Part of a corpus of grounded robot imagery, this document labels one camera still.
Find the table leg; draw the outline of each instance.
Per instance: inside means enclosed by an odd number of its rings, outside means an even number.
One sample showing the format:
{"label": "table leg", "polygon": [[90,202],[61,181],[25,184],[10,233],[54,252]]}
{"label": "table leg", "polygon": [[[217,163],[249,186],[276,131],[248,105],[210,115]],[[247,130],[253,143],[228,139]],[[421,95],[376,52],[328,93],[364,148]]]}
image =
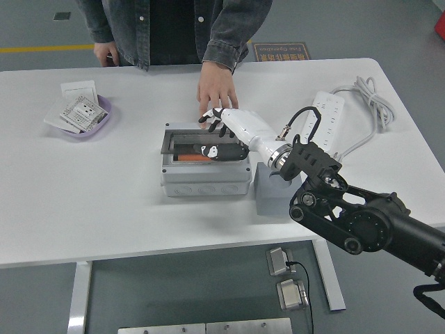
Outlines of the table leg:
{"label": "table leg", "polygon": [[346,305],[343,300],[343,295],[341,294],[339,280],[335,273],[334,264],[332,263],[331,254],[329,253],[326,240],[312,240],[312,245],[314,246],[321,278],[325,285],[327,302],[329,303],[331,311],[345,310]]}
{"label": "table leg", "polygon": [[77,262],[76,264],[67,334],[83,334],[85,332],[91,266],[92,262]]}

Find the gray stand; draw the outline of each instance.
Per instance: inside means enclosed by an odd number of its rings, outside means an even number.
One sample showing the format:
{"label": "gray stand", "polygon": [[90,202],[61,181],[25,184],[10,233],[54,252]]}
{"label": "gray stand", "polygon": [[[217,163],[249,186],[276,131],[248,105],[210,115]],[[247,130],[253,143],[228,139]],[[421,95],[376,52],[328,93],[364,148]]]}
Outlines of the gray stand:
{"label": "gray stand", "polygon": [[288,216],[289,203],[302,184],[301,176],[284,181],[278,172],[273,172],[262,162],[257,164],[254,189],[259,216]]}

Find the paper card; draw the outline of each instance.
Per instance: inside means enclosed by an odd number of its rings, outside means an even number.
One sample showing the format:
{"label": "paper card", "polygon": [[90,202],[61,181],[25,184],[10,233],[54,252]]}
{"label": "paper card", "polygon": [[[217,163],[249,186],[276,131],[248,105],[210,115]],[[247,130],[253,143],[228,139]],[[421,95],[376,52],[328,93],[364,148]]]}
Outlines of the paper card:
{"label": "paper card", "polygon": [[54,102],[54,104],[50,108],[48,114],[45,116],[43,121],[49,125],[52,125],[53,127],[58,127],[62,130],[78,134],[80,133],[81,130],[71,125],[68,121],[64,120],[60,116],[60,112],[65,110],[69,103],[70,103],[69,100],[64,99],[63,97],[59,97]]}
{"label": "paper card", "polygon": [[60,88],[62,89],[63,97],[69,101],[73,101],[79,96],[85,96],[95,104],[99,104],[96,85],[93,80],[62,83]]}

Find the yellow floor stripe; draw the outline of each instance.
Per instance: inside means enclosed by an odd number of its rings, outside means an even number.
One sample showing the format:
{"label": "yellow floor stripe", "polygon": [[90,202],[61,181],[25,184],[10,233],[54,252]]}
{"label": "yellow floor stripe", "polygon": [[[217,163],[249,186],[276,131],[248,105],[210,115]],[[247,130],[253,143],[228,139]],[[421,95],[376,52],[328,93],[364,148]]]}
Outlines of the yellow floor stripe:
{"label": "yellow floor stripe", "polygon": [[39,52],[39,51],[69,51],[69,50],[91,50],[93,44],[84,45],[53,45],[47,47],[0,47],[0,54],[13,52]]}

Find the power strip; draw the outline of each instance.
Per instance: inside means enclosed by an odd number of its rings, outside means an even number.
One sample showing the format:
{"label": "power strip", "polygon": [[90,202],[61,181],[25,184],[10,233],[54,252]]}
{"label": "power strip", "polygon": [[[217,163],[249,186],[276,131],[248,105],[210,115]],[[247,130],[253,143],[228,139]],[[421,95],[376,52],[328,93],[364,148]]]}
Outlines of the power strip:
{"label": "power strip", "polygon": [[[326,92],[318,92],[315,96],[312,106],[315,106],[318,111],[320,111],[321,122],[312,141],[325,152],[331,149],[344,104],[344,98]],[[301,132],[302,138],[304,138],[306,142],[316,121],[317,118],[314,113],[310,113],[307,116],[306,123]]]}

